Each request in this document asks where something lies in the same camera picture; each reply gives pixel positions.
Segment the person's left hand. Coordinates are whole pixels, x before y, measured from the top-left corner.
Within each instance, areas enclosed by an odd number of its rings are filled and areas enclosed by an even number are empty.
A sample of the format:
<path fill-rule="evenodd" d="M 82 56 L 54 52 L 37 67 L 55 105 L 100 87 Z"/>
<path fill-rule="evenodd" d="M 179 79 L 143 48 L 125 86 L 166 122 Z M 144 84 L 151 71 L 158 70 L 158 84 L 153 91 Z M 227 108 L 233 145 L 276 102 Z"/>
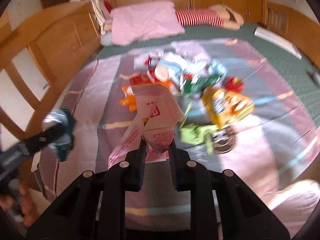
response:
<path fill-rule="evenodd" d="M 20 210 L 24 214 L 22 224 L 24 227 L 30 227 L 39 217 L 37 207 L 30 195 L 25 183 L 21 183 L 19 186 L 19 192 L 22 196 L 22 202 L 20 204 Z M 10 195 L 1 195 L 1 207 L 3 211 L 7 211 L 14 205 L 14 199 Z"/>

